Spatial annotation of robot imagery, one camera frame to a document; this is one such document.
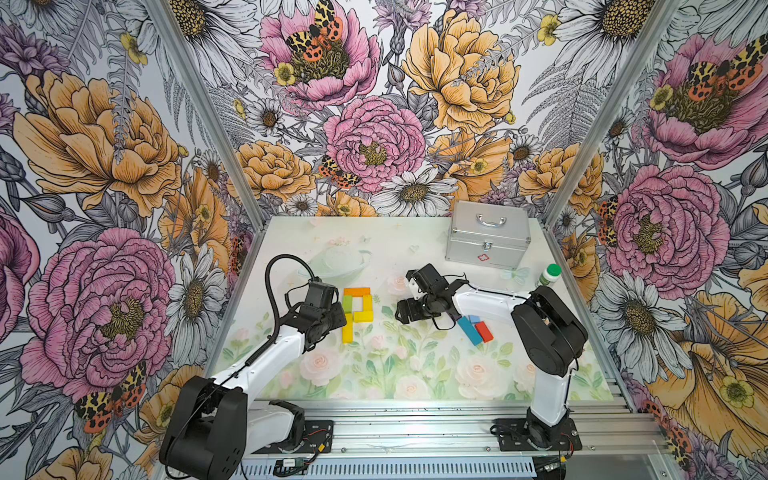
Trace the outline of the yellow long block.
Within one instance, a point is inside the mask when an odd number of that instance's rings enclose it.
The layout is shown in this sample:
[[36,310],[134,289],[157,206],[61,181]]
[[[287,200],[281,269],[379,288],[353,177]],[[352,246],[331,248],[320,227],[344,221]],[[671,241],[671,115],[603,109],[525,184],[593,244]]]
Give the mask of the yellow long block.
[[374,321],[373,311],[359,311],[353,313],[355,323],[372,323]]
[[342,327],[342,343],[351,344],[354,341],[354,315],[345,314],[346,324]]

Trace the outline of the orange block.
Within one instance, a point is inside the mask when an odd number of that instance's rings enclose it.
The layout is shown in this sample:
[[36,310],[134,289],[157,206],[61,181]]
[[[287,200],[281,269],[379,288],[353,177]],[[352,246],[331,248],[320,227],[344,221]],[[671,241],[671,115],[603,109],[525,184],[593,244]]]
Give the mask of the orange block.
[[368,287],[345,288],[343,290],[343,295],[350,297],[365,297],[371,295],[371,290]]

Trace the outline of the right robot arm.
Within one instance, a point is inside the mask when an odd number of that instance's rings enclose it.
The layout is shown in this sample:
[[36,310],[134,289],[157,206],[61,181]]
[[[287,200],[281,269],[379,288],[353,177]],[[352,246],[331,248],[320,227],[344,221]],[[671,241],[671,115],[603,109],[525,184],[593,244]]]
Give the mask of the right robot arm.
[[525,294],[487,290],[462,276],[450,281],[431,264],[408,271],[405,279],[412,296],[400,300],[395,313],[403,325],[446,314],[454,322],[475,315],[516,328],[535,368],[534,392],[526,417],[507,428],[495,426],[495,435],[516,442],[511,449],[517,451],[580,447],[568,399],[588,332],[552,288],[540,285]]

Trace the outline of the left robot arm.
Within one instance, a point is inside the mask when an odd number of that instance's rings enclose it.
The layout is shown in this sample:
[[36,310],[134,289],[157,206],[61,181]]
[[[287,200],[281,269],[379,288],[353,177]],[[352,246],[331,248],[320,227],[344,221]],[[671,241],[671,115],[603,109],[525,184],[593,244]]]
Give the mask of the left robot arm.
[[160,448],[160,462],[196,479],[229,479],[242,458],[265,447],[286,451],[304,441],[304,410],[290,402],[256,407],[281,371],[347,324],[338,289],[317,278],[305,300],[277,319],[269,339],[251,356],[211,378],[182,387]]

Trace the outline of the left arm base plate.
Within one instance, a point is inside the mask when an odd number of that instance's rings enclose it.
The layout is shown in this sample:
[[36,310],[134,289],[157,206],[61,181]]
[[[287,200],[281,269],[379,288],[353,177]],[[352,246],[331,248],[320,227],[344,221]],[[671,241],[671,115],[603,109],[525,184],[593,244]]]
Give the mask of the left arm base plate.
[[306,421],[304,431],[296,441],[285,440],[280,444],[267,445],[256,454],[328,454],[332,450],[335,422],[333,420]]

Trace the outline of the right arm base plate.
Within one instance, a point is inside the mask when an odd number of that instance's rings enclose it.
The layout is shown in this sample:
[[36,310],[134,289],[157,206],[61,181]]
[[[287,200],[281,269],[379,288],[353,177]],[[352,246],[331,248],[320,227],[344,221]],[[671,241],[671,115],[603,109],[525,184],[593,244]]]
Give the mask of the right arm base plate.
[[490,434],[504,452],[575,452],[583,446],[574,421],[565,416],[548,426],[533,418],[500,418],[490,427]]

